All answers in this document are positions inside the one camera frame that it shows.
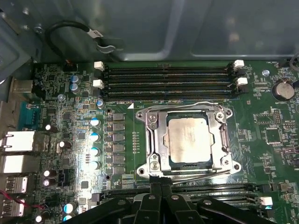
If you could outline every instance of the chip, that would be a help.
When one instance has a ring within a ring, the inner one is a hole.
[[[124,167],[113,167],[113,174],[124,174],[125,168]]]
[[[267,128],[266,137],[268,144],[279,144],[281,143],[280,133],[278,128]]]
[[[54,75],[49,75],[48,76],[48,81],[54,81],[55,80],[55,76]]]
[[[63,158],[62,159],[62,165],[68,166],[70,164],[70,159],[69,158]]]
[[[125,157],[123,155],[114,155],[113,163],[124,163]]]
[[[113,148],[112,147],[106,147],[106,153],[111,153],[113,152]]]
[[[82,82],[89,82],[89,76],[83,76]]]
[[[81,182],[81,189],[87,189],[88,188],[88,181],[82,181]]]
[[[124,123],[114,123],[113,130],[115,132],[123,131],[123,130],[125,130],[125,124]]]
[[[113,138],[111,137],[111,136],[109,136],[109,137],[106,137],[106,140],[105,140],[106,142],[112,142],[113,141]]]
[[[121,144],[113,145],[113,151],[116,153],[121,153],[125,151],[125,146]]]
[[[63,117],[63,120],[70,120],[71,119],[71,114],[70,113],[64,113],[62,115],[62,117]]]
[[[112,126],[106,127],[106,132],[112,132],[112,131],[113,131],[113,127]]]
[[[112,163],[113,158],[106,158],[106,163]]]
[[[85,139],[85,133],[79,133],[78,134],[78,139],[79,140],[84,140]]]
[[[107,118],[106,118],[106,121],[107,121],[107,122],[112,122],[112,121],[113,121],[113,117],[107,117]]]
[[[112,169],[106,169],[106,174],[113,174],[113,170]]]
[[[96,104],[89,105],[89,110],[95,110],[95,109],[96,109]]]
[[[113,114],[113,120],[124,120],[124,114],[123,113],[114,113]]]
[[[86,198],[84,198],[84,197],[79,198],[78,205],[86,205]]]
[[[113,134],[113,141],[124,141],[125,135],[124,134]]]
[[[82,93],[82,98],[88,98],[89,97],[89,93],[88,92],[83,92]]]
[[[47,113],[48,114],[54,114],[54,113],[56,113],[56,109],[55,108],[48,108]]]

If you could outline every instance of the integrated circuit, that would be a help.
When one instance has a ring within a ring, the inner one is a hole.
[[[280,133],[278,128],[265,129],[267,144],[279,144],[281,143]]]
[[[70,113],[64,113],[62,115],[63,120],[70,120],[71,119],[71,114]]]
[[[125,146],[124,145],[121,145],[121,144],[113,145],[113,152],[122,153],[124,151],[125,151]]]
[[[113,141],[124,141],[124,140],[125,140],[125,134],[123,133],[113,134]]]
[[[113,123],[113,131],[120,132],[125,130],[125,123]]]
[[[113,120],[124,120],[125,115],[123,113],[114,113],[113,114]]]
[[[88,98],[89,97],[89,93],[88,92],[83,92],[82,93],[82,98]]]
[[[81,189],[87,189],[88,188],[88,181],[82,181],[81,182]]]
[[[113,167],[113,174],[124,174],[125,168],[124,167]]]
[[[85,139],[85,133],[79,133],[78,140],[84,140],[84,139]]]
[[[114,155],[113,156],[113,163],[124,163],[125,162],[125,156],[123,155]]]

